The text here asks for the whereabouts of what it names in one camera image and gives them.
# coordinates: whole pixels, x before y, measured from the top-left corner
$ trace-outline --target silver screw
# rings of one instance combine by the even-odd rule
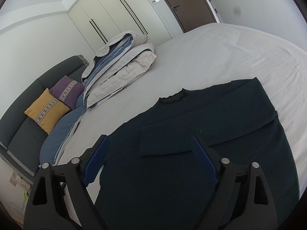
[[[224,158],[222,158],[222,163],[224,163],[224,164],[229,164],[229,159],[228,158],[226,158],[226,157],[224,157]]]
[[[254,168],[259,168],[259,163],[253,162],[251,165],[253,165]]]
[[[49,167],[49,163],[44,163],[42,166],[41,166],[43,169],[47,169]]]
[[[75,157],[75,158],[72,159],[72,163],[73,163],[73,164],[77,164],[79,161],[80,161],[80,159],[77,158],[77,157]]]

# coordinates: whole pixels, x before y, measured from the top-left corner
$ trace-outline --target door frame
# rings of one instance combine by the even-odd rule
[[[185,31],[183,25],[181,24],[181,21],[179,20],[179,18],[178,18],[178,16],[176,15],[175,11],[172,9],[171,4],[168,2],[168,0],[165,0],[165,2],[166,2],[166,4],[167,4],[167,6],[169,7],[169,9],[171,10],[171,12],[173,13],[173,15],[174,15],[174,17],[176,18],[177,22],[179,23],[179,25],[180,25],[182,31],[183,31],[184,33],[186,33],[186,31]],[[204,2],[205,2],[205,4],[206,4],[206,6],[207,6],[207,9],[210,11],[210,14],[211,14],[213,20],[214,20],[215,22],[217,22],[216,19],[215,19],[215,17],[214,17],[214,14],[213,14],[213,12],[212,12],[212,9],[210,8],[210,6],[209,6],[209,4],[208,4],[208,1],[207,1],[207,0],[204,0]]]

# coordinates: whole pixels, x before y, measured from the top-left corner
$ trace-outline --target dark spot on wall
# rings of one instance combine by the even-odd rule
[[[233,8],[233,13],[234,13],[234,16],[236,16],[236,17],[239,17],[239,16],[241,16],[241,9],[240,9],[240,7],[239,6],[235,6],[234,8]]]

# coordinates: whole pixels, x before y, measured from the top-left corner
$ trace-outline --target white bed sheet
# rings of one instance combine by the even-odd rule
[[[182,88],[198,90],[257,77],[284,127],[302,195],[307,185],[305,51],[268,33],[214,23],[158,46],[155,54],[152,68],[143,77],[86,113],[59,164],[82,155],[101,134],[111,134],[124,122],[152,107],[159,97],[168,97]],[[99,175],[100,172],[88,187],[94,202],[100,189]]]

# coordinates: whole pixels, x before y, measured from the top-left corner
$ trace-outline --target brown door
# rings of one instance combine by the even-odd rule
[[[206,0],[166,1],[185,32],[205,24],[216,22]]]

